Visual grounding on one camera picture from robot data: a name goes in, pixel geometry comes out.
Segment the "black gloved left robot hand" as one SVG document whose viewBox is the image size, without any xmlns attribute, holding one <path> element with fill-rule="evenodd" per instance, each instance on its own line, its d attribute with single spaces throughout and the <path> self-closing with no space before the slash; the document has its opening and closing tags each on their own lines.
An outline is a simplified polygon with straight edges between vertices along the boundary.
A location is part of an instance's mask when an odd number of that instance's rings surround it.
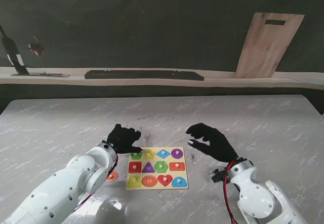
<svg viewBox="0 0 324 224">
<path fill-rule="evenodd" d="M 139 140 L 140 137 L 141 133 L 138 130 L 116 124 L 105 143 L 110 145 L 117 154 L 140 153 L 142 149 L 133 146 L 133 143 Z"/>
</svg>

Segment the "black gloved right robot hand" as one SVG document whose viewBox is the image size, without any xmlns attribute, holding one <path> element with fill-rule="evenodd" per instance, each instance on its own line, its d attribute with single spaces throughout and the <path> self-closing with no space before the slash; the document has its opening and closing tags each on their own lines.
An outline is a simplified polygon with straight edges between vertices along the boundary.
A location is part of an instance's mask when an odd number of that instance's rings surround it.
<svg viewBox="0 0 324 224">
<path fill-rule="evenodd" d="M 186 133 L 193 138 L 188 140 L 188 145 L 219 162 L 231 163 L 238 158 L 225 135 L 216 128 L 198 123 L 189 127 Z"/>
</svg>

